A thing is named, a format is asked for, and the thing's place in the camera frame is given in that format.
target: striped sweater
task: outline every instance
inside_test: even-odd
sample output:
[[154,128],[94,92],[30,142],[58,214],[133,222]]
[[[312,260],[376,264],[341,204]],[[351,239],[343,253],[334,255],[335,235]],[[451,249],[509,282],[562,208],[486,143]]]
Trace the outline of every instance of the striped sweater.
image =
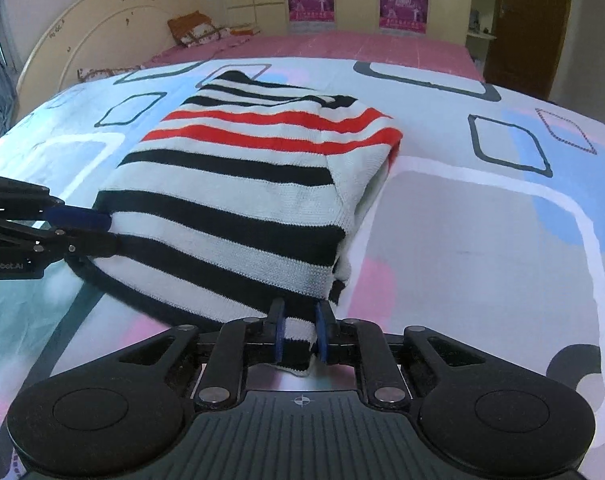
[[402,134],[348,96],[226,72],[169,114],[100,190],[119,254],[83,279],[204,332],[286,303],[283,361],[304,370],[316,298],[338,301],[345,250]]

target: pink bedsheet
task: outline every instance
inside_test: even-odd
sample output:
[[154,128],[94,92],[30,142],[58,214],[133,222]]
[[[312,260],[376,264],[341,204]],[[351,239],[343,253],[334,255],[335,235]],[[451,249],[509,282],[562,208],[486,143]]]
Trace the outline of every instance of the pink bedsheet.
[[422,68],[483,81],[462,45],[427,38],[358,32],[232,37],[191,48],[176,46],[154,56],[144,65],[153,67],[203,59],[248,57],[354,59]]

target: shelf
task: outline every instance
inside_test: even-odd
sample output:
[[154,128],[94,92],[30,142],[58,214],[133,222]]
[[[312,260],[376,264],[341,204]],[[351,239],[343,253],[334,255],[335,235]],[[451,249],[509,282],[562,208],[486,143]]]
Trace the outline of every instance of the shelf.
[[473,30],[467,31],[467,36],[471,36],[472,38],[481,38],[481,40],[495,40],[496,36],[493,34],[485,34],[484,32],[474,32]]

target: black stripe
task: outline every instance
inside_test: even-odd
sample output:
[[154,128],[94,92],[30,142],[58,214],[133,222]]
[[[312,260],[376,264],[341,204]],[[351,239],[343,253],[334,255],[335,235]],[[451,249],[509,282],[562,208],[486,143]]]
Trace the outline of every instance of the black stripe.
[[212,97],[195,95],[193,97],[189,97],[188,99],[186,99],[185,102],[183,103],[183,105],[198,105],[198,106],[233,105],[233,106],[244,106],[244,107],[264,106],[264,107],[273,108],[276,106],[284,106],[284,105],[288,105],[291,103],[311,101],[311,102],[318,103],[322,108],[329,108],[330,110],[336,110],[337,108],[349,108],[352,104],[354,104],[356,102],[355,98],[349,97],[346,95],[335,95],[335,96],[329,96],[329,97],[332,97],[334,99],[334,101],[327,103],[326,101],[323,101],[319,97],[309,95],[309,96],[305,96],[305,97],[292,99],[290,101],[287,101],[286,103],[277,103],[277,104],[273,104],[273,105],[267,105],[267,104],[260,105],[260,104],[255,104],[255,103],[246,103],[246,102],[242,102],[242,101],[223,101],[221,99],[214,99]]
[[182,310],[171,306],[164,301],[150,298],[145,294],[130,288],[124,283],[105,274],[87,258],[66,258],[68,266],[78,277],[105,294],[116,298],[118,301],[135,308],[136,310],[157,319],[168,325],[177,326],[182,324],[196,325],[201,332],[217,332],[222,323],[216,320],[198,316],[188,310]]
[[[150,298],[130,288],[124,283],[113,279],[105,274],[95,264],[87,258],[68,258],[67,264],[71,269],[85,282],[90,283],[99,290],[124,304],[135,308],[147,316],[171,325],[178,326],[182,324],[196,325],[201,332],[218,332],[222,323],[216,320],[198,316],[188,310],[182,310],[164,301]],[[311,358],[310,343],[307,341],[285,339],[282,347],[282,364],[294,370],[307,370]]]
[[340,293],[345,290],[345,283],[340,280],[334,280],[333,285],[331,285],[331,290],[329,291],[329,301],[332,301],[335,304],[339,304]]
[[300,184],[313,187],[329,186],[334,183],[331,172],[327,168],[271,164],[256,160],[181,152],[180,150],[146,150],[129,153],[120,166],[132,162],[155,162],[209,173],[266,180],[276,184]]
[[240,70],[229,70],[222,75],[214,78],[223,79],[225,81],[231,81],[233,83],[241,83],[243,85],[252,85],[252,86],[262,86],[263,88],[296,88],[298,90],[310,90],[310,88],[305,88],[303,86],[293,86],[293,85],[283,85],[279,83],[268,83],[265,81],[257,81],[256,79],[251,79],[245,73]]
[[300,96],[257,94],[255,92],[247,92],[246,90],[241,90],[240,88],[222,86],[213,83],[209,83],[208,85],[203,86],[200,90],[214,90],[216,92],[224,92],[230,95],[237,95],[238,97],[251,97],[252,99],[263,99],[265,101],[291,102],[296,99],[300,99]]
[[331,267],[345,232],[338,226],[298,226],[258,220],[147,191],[101,191],[94,208],[148,213],[192,229],[308,264]]
[[282,345],[281,366],[303,371],[309,368],[311,345],[307,341],[285,339]]
[[311,296],[252,280],[194,258],[157,240],[120,235],[119,242],[118,254],[121,256],[198,285],[228,300],[245,304],[266,314],[272,302],[276,298],[282,298],[288,317],[299,317],[312,322],[315,320],[317,300]]

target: wooden door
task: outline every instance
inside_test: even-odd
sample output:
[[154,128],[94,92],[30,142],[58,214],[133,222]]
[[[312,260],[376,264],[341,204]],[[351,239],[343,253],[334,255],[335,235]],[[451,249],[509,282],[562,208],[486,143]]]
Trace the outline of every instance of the wooden door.
[[565,37],[571,0],[498,0],[487,82],[547,99]]
[[429,0],[427,37],[465,44],[471,0]]

